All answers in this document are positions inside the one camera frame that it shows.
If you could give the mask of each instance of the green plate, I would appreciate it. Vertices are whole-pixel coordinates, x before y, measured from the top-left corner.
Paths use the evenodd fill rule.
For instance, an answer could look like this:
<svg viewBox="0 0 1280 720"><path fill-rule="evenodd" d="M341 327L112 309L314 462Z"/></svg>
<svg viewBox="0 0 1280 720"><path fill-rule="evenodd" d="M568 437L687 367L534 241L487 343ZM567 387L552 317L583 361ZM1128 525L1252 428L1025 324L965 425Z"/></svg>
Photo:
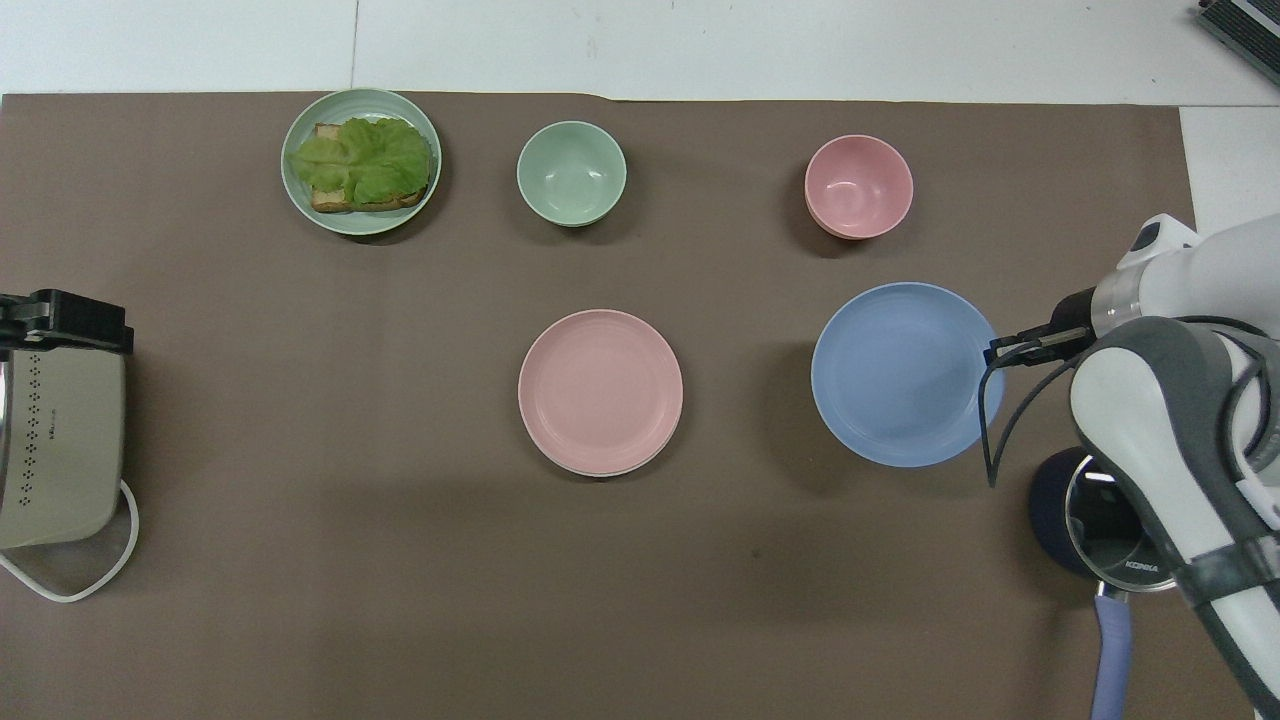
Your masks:
<svg viewBox="0 0 1280 720"><path fill-rule="evenodd" d="M426 195L421 202L412 208L381 213L317 213L311 208L311 186L298 179L297 173L289 167L288 155L315 133L316 123L342 124L351 118L366 118L372 122L379 118L399 118L413 126L426 140L428 151L431 154L431 176L426 181ZM426 119L417 105L388 90L357 87L325 95L293 120L280 149L280 178L284 181L284 191L289 195L289 200L312 223L342 234L375 234L404 224L426 205L440 181L442 161L440 136L435 133L431 120Z"/></svg>

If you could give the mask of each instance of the bread slice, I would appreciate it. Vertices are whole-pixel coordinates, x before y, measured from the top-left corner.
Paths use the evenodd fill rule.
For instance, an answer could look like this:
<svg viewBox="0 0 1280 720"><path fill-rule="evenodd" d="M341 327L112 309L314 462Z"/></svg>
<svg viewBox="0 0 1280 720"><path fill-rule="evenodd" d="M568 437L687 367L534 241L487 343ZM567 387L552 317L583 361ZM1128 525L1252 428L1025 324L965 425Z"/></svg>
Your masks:
<svg viewBox="0 0 1280 720"><path fill-rule="evenodd" d="M328 137L329 140L338 140L338 128L342 126L334 126L330 123L316 123L316 137ZM330 192L320 192L319 190L311 190L311 208L317 213L378 213L381 210L399 210L401 208L412 208L422 201L422 196L426 195L426 187L422 187L412 195L403 195L401 197L392 197L385 202L364 202L353 204L347 202L347 196L343 190Z"/></svg>

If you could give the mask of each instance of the bowl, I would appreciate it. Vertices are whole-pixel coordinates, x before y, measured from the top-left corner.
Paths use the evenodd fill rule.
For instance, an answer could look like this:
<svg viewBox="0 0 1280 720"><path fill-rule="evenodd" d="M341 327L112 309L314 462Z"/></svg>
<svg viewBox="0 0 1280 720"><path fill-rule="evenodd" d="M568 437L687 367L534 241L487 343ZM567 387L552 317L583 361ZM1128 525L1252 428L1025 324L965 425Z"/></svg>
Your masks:
<svg viewBox="0 0 1280 720"><path fill-rule="evenodd" d="M563 120L529 138L516 163L516 183L543 219L589 225L622 197L627 161L609 133L591 123Z"/></svg>
<svg viewBox="0 0 1280 720"><path fill-rule="evenodd" d="M868 135L837 137L813 154L804 200L822 229L845 240L884 234L911 206L911 169L892 145Z"/></svg>

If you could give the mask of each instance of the plate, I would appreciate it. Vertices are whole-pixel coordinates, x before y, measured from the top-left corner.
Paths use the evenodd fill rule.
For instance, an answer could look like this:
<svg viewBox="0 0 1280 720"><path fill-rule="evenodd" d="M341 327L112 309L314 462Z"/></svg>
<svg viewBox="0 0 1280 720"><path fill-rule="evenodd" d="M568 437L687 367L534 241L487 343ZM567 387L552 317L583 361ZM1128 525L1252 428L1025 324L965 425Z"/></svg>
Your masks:
<svg viewBox="0 0 1280 720"><path fill-rule="evenodd" d="M666 447L684 406L680 364L644 320L584 310L543 331L520 368L520 416L566 470L621 475Z"/></svg>
<svg viewBox="0 0 1280 720"><path fill-rule="evenodd" d="M978 439L982 352L996 337L977 307L918 282L859 295L827 323L813 352L813 397L827 428L863 457L896 468L948 460ZM1004 396L987 383L987 415Z"/></svg>
<svg viewBox="0 0 1280 720"><path fill-rule="evenodd" d="M413 126L426 140L428 151L431 154L431 174L426 181L426 193L417 205L381 213L317 213L311 208L311 186L302 182L293 172L288 155L315 135L316 123L342 124L351 118L365 118L370 122L399 118ZM426 205L439 183L442 161L440 137L417 105L388 90L357 87L325 95L293 120L280 149L280 178L284 181L284 191L289 195L289 200L312 223L342 234L375 234L407 223Z"/></svg>

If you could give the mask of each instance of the pink bowl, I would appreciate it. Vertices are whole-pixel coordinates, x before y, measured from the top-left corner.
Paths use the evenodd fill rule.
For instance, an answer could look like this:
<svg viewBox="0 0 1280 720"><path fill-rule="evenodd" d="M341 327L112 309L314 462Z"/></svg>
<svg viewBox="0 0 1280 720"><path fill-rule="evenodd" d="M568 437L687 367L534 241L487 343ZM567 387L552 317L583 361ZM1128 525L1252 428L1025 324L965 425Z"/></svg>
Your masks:
<svg viewBox="0 0 1280 720"><path fill-rule="evenodd" d="M902 222L915 186L893 146L868 135L845 135L813 154L804 173L804 201L822 229L861 240Z"/></svg>

